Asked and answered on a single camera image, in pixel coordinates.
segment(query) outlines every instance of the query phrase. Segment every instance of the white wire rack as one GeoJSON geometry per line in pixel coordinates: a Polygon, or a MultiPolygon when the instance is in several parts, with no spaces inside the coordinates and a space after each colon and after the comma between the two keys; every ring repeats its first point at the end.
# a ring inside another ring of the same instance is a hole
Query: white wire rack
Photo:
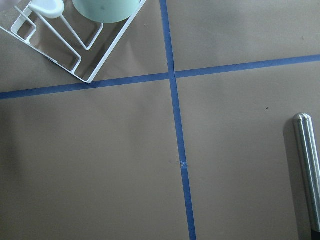
{"type": "MultiPolygon", "coordinates": [[[[44,26],[46,26],[48,28],[48,30],[51,30],[55,36],[61,41],[63,42],[63,44],[71,51],[73,52],[74,56],[76,56],[77,61],[75,64],[73,64],[72,67],[66,67],[64,64],[60,63],[59,59],[55,59],[54,56],[50,56],[50,54],[45,53],[45,51],[43,51],[41,48],[39,48],[37,46],[37,44],[33,44],[33,42],[31,41],[32,37],[37,33],[38,31],[38,27],[36,26],[36,24],[34,23],[34,21],[32,21],[30,19],[31,14],[33,13],[33,11],[31,10],[32,7],[29,7],[29,5],[31,4],[31,2],[29,2],[29,4],[27,4],[27,6],[25,7],[24,10],[20,10],[17,6],[15,6],[14,8],[16,9],[16,11],[18,12],[18,18],[16,19],[16,21],[12,24],[12,26],[9,29],[5,29],[3,26],[0,26],[0,29],[2,29],[3,31],[5,31],[7,34],[11,35],[12,37],[18,39],[19,41],[23,42],[24,44],[26,44],[27,46],[31,47],[32,49],[34,49],[35,51],[39,52],[40,54],[44,55],[45,57],[47,57],[49,60],[51,60],[52,62],[54,62],[55,64],[57,64],[58,66],[60,66],[61,68],[63,68],[65,71],[67,71],[68,73],[72,74],[73,76],[75,76],[76,78],[78,78],[79,80],[83,81],[84,83],[91,83],[93,81],[93,79],[95,78],[95,76],[98,74],[98,72],[100,71],[100,69],[102,68],[103,64],[106,62],[106,60],[108,59],[108,57],[110,56],[111,52],[114,50],[114,48],[116,47],[116,45],[118,44],[119,40],[121,39],[121,37],[124,35],[124,33],[126,32],[126,30],[129,28],[130,24],[133,22],[133,20],[135,19],[135,17],[137,16],[137,14],[139,13],[139,11],[142,9],[143,5],[146,3],[146,0],[141,0],[140,4],[138,6],[138,8],[134,11],[134,13],[125,21],[124,25],[122,26],[122,28],[117,32],[116,37],[113,39],[113,41],[111,42],[110,45],[108,45],[108,47],[106,49],[104,49],[104,52],[102,54],[96,54],[95,58],[94,58],[94,62],[97,64],[94,64],[94,68],[89,71],[89,73],[84,74],[81,71],[78,71],[79,66],[81,61],[83,60],[83,57],[81,56],[81,54],[79,53],[78,50],[75,49],[74,46],[72,46],[71,44],[69,44],[69,42],[67,42],[64,37],[55,29],[54,26],[52,26],[47,19],[42,16],[41,14],[39,14],[38,12],[34,12],[35,15],[37,16],[38,19],[41,20],[41,22],[44,24],[44,26]],[[28,30],[28,35],[27,37],[21,37],[19,35],[19,31],[25,26],[25,25],[29,26],[29,30],[28,30]]],[[[100,38],[100,33],[104,27],[103,24],[101,24],[101,26],[98,28],[95,37],[91,40],[91,42],[89,43],[88,46],[85,45],[84,42],[82,42],[82,40],[80,39],[80,37],[76,34],[76,32],[73,30],[73,28],[71,27],[71,25],[67,22],[67,20],[64,18],[64,16],[61,17],[62,22],[67,26],[67,28],[72,32],[72,34],[75,36],[75,38],[77,39],[77,42],[81,44],[81,47],[83,49],[85,49],[86,51],[90,52],[91,47],[93,46],[93,44],[95,43],[95,41],[100,38]]]]}

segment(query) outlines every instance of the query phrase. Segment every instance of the floor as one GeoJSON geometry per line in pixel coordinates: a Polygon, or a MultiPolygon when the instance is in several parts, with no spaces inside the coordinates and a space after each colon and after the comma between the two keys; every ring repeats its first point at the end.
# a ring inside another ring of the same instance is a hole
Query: floor
{"type": "Polygon", "coordinates": [[[311,239],[319,11],[147,0],[89,85],[1,31],[0,239],[311,239]]]}

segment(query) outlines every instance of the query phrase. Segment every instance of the silver cylinder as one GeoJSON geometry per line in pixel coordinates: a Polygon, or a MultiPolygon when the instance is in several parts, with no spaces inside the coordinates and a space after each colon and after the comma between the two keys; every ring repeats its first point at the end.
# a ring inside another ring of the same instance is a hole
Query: silver cylinder
{"type": "Polygon", "coordinates": [[[320,167],[311,117],[298,113],[293,117],[306,199],[312,230],[320,232],[320,167]]]}

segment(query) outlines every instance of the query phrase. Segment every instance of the blue tape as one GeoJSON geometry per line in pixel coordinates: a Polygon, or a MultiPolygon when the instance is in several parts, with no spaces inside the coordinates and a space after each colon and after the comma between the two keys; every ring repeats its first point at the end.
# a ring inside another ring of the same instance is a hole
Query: blue tape
{"type": "Polygon", "coordinates": [[[276,60],[267,60],[267,61],[256,61],[249,63],[241,63],[234,65],[225,65],[225,66],[214,66],[207,68],[199,68],[192,70],[183,70],[175,72],[176,78],[185,78],[185,77],[194,77],[208,74],[220,74],[227,72],[235,72],[235,71],[243,71],[250,69],[262,69],[269,67],[277,67],[283,65],[291,65],[291,64],[303,64],[310,62],[318,62],[320,61],[320,55],[311,55],[311,56],[299,56],[299,57],[291,57],[291,58],[283,58],[276,60]]]}
{"type": "Polygon", "coordinates": [[[151,75],[144,75],[144,76],[133,76],[133,77],[118,78],[118,79],[93,81],[90,84],[75,83],[75,84],[60,85],[60,86],[49,86],[49,87],[41,87],[41,88],[34,88],[34,89],[27,89],[27,90],[1,92],[0,100],[23,98],[23,97],[30,97],[30,96],[37,96],[37,95],[45,95],[45,94],[72,92],[72,91],[79,91],[79,90],[86,90],[86,89],[105,88],[105,87],[127,85],[127,84],[153,82],[153,81],[160,81],[160,80],[166,80],[166,79],[169,79],[168,73],[159,73],[159,74],[151,74],[151,75]]]}
{"type": "Polygon", "coordinates": [[[167,64],[168,64],[168,70],[169,70],[169,80],[170,80],[170,88],[171,88],[171,96],[172,96],[175,131],[176,131],[176,137],[177,137],[179,159],[181,164],[181,176],[182,176],[182,186],[183,186],[183,192],[184,192],[186,218],[188,223],[190,240],[196,240],[197,237],[196,237],[195,219],[194,219],[194,211],[193,211],[192,199],[191,199],[185,141],[184,141],[181,111],[180,111],[180,104],[179,104],[178,86],[177,86],[177,80],[175,76],[174,52],[172,48],[169,15],[168,15],[166,0],[160,0],[160,6],[161,6],[161,15],[162,15],[165,51],[166,51],[166,58],[167,58],[167,64]]]}

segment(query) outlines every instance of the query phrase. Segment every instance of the mint green cup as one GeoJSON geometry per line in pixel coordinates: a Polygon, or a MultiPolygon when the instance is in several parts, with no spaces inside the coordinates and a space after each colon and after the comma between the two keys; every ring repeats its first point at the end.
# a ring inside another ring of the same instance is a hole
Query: mint green cup
{"type": "Polygon", "coordinates": [[[72,0],[75,8],[95,22],[111,24],[129,18],[140,0],[72,0]]]}

